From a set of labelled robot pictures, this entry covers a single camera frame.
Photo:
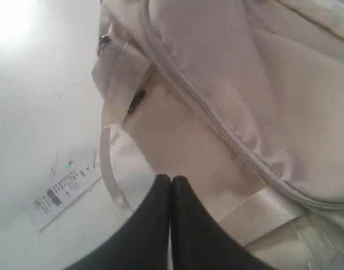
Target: white strap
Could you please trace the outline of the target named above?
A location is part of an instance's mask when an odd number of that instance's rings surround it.
[[[227,215],[220,225],[243,246],[303,215],[304,209],[266,187]]]
[[[133,209],[119,189],[111,166],[111,124],[122,124],[126,118],[136,91],[146,79],[151,62],[137,49],[128,44],[125,44],[117,59],[116,54],[113,54],[111,61],[113,61],[111,80],[105,95],[106,101],[102,109],[101,119],[102,131],[99,152],[101,173],[113,201],[122,213],[129,217]]]

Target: zipper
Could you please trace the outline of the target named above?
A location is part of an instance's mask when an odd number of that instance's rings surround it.
[[[203,114],[211,121],[213,126],[212,129],[222,137],[229,147],[240,155],[242,160],[249,165],[257,175],[260,175],[265,182],[272,185],[278,191],[293,201],[305,206],[323,210],[344,210],[344,202],[332,203],[312,199],[281,180],[246,145],[244,145],[230,127],[223,123],[222,119],[210,109],[206,101],[200,96],[195,86],[179,70],[163,43],[157,37],[150,21],[148,4],[149,0],[143,0],[141,12],[143,30],[145,31],[148,45],[152,48],[151,53],[153,55],[151,56],[156,66],[160,69],[160,72],[166,76],[169,84],[173,86],[173,89],[178,92],[181,98],[192,106],[192,109],[202,110]]]

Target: cream satin bag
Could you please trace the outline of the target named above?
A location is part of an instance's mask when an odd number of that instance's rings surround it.
[[[184,175],[265,262],[344,269],[344,6],[308,2],[103,2],[101,171],[123,213],[154,173]]]

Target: white surface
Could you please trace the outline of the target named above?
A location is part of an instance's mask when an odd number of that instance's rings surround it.
[[[102,181],[42,233],[21,206],[57,152],[98,148],[98,0],[0,0],[0,269],[62,269],[122,218]]]

